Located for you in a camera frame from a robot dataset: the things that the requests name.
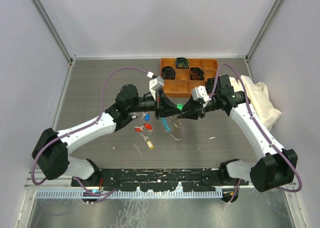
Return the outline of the green tag key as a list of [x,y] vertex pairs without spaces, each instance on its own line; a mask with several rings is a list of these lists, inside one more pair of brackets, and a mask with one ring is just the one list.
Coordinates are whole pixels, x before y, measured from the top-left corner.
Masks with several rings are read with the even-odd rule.
[[176,107],[180,110],[180,111],[182,111],[183,110],[183,104],[181,104],[181,103],[179,103],[179,104],[177,104],[176,105]]

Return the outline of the blue-handled keyring with rings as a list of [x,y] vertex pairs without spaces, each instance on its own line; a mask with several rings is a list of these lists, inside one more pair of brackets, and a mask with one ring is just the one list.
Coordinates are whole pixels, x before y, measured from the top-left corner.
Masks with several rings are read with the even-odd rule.
[[165,131],[176,142],[181,142],[184,139],[184,131],[181,122],[177,115],[161,118]]

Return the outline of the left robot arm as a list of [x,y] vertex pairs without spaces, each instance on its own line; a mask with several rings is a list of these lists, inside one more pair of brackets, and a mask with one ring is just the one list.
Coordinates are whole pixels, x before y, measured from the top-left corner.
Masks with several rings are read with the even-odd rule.
[[163,89],[139,97],[137,88],[127,84],[117,94],[115,103],[98,117],[58,132],[52,128],[44,130],[31,156],[46,180],[65,175],[77,177],[88,186],[95,186],[101,176],[97,165],[90,159],[74,158],[71,153],[100,136],[124,128],[133,120],[133,112],[151,111],[158,118],[181,114],[181,110],[166,97]]

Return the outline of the blue tag key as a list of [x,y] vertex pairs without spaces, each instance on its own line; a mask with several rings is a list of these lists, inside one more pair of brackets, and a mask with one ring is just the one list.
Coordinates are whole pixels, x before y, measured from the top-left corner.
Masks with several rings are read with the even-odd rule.
[[150,115],[148,112],[143,112],[141,120],[149,121],[150,120]]

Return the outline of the wooden compartment tray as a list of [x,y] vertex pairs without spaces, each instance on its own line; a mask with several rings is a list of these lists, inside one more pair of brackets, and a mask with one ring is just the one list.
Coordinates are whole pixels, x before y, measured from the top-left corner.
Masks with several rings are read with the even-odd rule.
[[[216,76],[218,69],[218,60],[214,58],[187,58],[189,60],[189,69],[176,69],[176,58],[162,58],[160,62],[161,69],[165,66],[172,66],[176,72],[175,80],[164,80],[163,90],[168,97],[188,98],[193,88],[205,86],[208,78]],[[204,71],[204,80],[190,80],[190,68],[200,67]]]

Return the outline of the red tag key upper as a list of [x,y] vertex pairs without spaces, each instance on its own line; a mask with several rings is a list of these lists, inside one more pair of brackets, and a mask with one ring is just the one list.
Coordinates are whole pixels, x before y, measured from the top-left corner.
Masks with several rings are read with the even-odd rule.
[[151,133],[154,129],[153,126],[148,123],[145,123],[144,127],[148,130],[149,133]]

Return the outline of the red tag key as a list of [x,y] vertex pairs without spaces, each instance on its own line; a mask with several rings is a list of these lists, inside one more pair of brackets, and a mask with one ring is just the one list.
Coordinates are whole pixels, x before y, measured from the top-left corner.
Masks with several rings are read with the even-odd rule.
[[145,130],[145,126],[135,126],[135,127],[134,127],[134,130],[135,130],[136,132],[142,132],[142,131]]
[[149,133],[151,133],[154,129],[153,126],[148,123],[145,123],[144,127],[148,130]]

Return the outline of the rolled brown belt middle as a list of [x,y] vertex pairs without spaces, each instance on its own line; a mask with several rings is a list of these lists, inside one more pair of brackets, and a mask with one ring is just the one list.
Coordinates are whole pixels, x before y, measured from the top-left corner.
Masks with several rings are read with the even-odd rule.
[[204,80],[205,73],[200,67],[191,67],[189,69],[190,80]]

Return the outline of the rolled belt left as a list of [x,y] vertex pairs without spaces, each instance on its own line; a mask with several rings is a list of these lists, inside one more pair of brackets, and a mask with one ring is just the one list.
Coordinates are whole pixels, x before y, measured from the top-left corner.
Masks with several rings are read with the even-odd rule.
[[172,66],[165,66],[161,69],[160,75],[164,80],[175,80],[176,71]]

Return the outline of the red tag key lower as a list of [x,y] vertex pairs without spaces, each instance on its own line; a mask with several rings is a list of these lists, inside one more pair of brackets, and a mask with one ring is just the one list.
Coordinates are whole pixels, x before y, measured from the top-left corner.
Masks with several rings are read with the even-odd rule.
[[134,127],[134,130],[135,130],[136,132],[142,132],[142,131],[145,130],[145,126],[135,126],[135,127]]

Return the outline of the yellow tag key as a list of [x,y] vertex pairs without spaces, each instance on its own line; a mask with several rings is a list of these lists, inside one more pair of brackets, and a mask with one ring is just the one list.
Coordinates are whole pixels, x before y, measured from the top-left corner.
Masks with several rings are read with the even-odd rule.
[[153,145],[153,143],[151,142],[151,140],[149,139],[149,137],[148,136],[145,136],[145,135],[143,135],[143,134],[140,134],[142,137],[143,137],[143,139],[144,139],[144,141],[146,142],[146,144],[147,144],[147,146],[152,150],[152,149],[154,149],[154,145]]

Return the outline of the rolled belt top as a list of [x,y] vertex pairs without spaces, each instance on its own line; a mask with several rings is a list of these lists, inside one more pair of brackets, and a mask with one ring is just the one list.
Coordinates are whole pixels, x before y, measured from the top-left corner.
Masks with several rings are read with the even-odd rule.
[[185,57],[177,57],[175,59],[176,69],[189,69],[189,60]]

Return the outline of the cream cloth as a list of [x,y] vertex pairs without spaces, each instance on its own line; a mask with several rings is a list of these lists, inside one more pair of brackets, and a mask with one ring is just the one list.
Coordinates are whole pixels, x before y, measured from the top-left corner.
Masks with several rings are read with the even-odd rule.
[[266,128],[270,131],[273,125],[282,115],[282,112],[274,108],[270,101],[268,87],[263,82],[253,83],[248,77],[240,76],[246,88],[247,96],[253,105],[258,117]]

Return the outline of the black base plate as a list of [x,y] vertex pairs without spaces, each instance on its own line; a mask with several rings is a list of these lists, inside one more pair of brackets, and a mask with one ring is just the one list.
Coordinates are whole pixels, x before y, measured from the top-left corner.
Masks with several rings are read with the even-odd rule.
[[102,169],[95,183],[81,180],[86,187],[102,187],[105,191],[172,192],[178,185],[183,192],[215,191],[219,186],[235,186],[237,180],[223,179],[222,173],[212,168],[184,169]]

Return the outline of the aluminium rail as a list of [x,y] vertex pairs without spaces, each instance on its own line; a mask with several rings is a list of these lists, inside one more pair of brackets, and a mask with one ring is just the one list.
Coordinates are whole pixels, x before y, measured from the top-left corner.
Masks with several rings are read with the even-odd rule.
[[[89,185],[82,181],[85,187],[90,189],[99,186],[111,190],[111,188],[123,188],[124,186],[136,190],[141,184],[152,186],[168,186],[168,190],[182,188],[183,185],[192,187],[233,188],[237,181],[223,182],[218,169],[103,169],[102,184],[98,181],[95,185]],[[54,180],[46,180],[41,185],[35,185],[31,179],[31,170],[25,182],[25,189],[58,189],[80,188],[81,186],[71,176],[62,175]]]

